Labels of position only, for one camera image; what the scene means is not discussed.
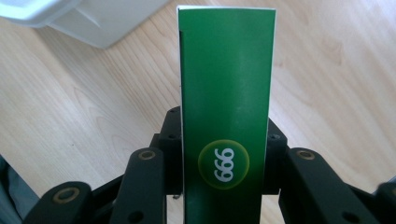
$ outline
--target metal bolt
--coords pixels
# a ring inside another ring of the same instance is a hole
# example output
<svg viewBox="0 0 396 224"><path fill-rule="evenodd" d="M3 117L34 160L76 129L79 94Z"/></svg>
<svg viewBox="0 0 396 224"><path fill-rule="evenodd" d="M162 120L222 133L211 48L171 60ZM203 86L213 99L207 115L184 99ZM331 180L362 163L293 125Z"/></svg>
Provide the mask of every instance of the metal bolt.
<svg viewBox="0 0 396 224"><path fill-rule="evenodd" d="M297 156L304 160L312 161L315 158L314 153L310 151L305 151L305 150L298 150L297 151Z"/></svg>
<svg viewBox="0 0 396 224"><path fill-rule="evenodd" d="M52 198L55 203L69 203L77 198L79 189L75 187L59 190Z"/></svg>
<svg viewBox="0 0 396 224"><path fill-rule="evenodd" d="M151 150L146 150L139 153L139 159L142 161L151 160L154 157L155 157L155 152Z"/></svg>

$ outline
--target white box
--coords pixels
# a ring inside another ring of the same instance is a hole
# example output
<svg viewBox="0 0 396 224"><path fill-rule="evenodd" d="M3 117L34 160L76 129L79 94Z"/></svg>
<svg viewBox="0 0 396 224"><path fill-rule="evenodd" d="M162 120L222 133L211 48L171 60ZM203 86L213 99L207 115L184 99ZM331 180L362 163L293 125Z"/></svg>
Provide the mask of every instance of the white box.
<svg viewBox="0 0 396 224"><path fill-rule="evenodd" d="M168 0L0 0L0 17L50 26L97 48L114 44Z"/></svg>

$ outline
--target black bracket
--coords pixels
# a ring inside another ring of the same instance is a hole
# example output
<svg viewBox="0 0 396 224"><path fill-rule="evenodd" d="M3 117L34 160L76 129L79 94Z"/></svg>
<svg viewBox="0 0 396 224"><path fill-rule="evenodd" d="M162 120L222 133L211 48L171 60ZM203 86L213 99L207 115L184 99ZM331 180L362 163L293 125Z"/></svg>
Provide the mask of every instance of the black bracket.
<svg viewBox="0 0 396 224"><path fill-rule="evenodd" d="M175 107L150 146L131 155L124 175L94 191L82 182L57 186L23 223L166 223L165 196L182 193L182 171ZM270 119L262 194L279 194L285 223L396 223L396 183L380 185L375 194L349 186L317 152L289 149Z"/></svg>

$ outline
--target wooden floor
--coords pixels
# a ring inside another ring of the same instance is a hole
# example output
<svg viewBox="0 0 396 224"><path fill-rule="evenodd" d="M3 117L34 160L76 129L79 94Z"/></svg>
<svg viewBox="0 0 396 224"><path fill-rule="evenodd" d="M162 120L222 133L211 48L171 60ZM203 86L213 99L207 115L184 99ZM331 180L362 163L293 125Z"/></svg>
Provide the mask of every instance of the wooden floor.
<svg viewBox="0 0 396 224"><path fill-rule="evenodd" d="M0 20L0 154L38 195L121 175L180 104L180 4L276 8L270 117L290 146L367 191L396 175L395 1L172 1L105 50ZM182 223L182 200L168 211ZM262 223L282 222L263 197Z"/></svg>

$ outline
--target screw hole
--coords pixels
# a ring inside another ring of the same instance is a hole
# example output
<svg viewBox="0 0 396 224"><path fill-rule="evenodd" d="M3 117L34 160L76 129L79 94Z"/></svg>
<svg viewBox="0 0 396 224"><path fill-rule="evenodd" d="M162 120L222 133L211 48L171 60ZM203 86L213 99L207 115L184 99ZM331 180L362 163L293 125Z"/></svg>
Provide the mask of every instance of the screw hole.
<svg viewBox="0 0 396 224"><path fill-rule="evenodd" d="M139 154L140 160L146 161L146 160L151 160L152 158L155 157L155 152L153 151L143 151Z"/></svg>
<svg viewBox="0 0 396 224"><path fill-rule="evenodd" d="M69 203L79 195L78 188L65 188L59 190L52 198L55 203Z"/></svg>
<svg viewBox="0 0 396 224"><path fill-rule="evenodd" d="M297 155L304 159L304 160L308 160L308 161L312 161L315 158L314 153L310 152L310 151L305 151L305 150L299 150L297 151Z"/></svg>
<svg viewBox="0 0 396 224"><path fill-rule="evenodd" d="M360 223L361 220L353 213L344 212L343 218L350 223Z"/></svg>
<svg viewBox="0 0 396 224"><path fill-rule="evenodd" d="M171 113L176 113L178 111L179 111L179 108L169 110L169 112L171 112Z"/></svg>
<svg viewBox="0 0 396 224"><path fill-rule="evenodd" d="M276 139L279 139L280 136L279 136L278 134L270 134L270 135L269 135L269 138L270 138L271 140L276 140Z"/></svg>
<svg viewBox="0 0 396 224"><path fill-rule="evenodd" d="M128 220L130 223L139 223L143 220L143 213L140 211L136 211L136 212L132 212L129 216L128 216Z"/></svg>

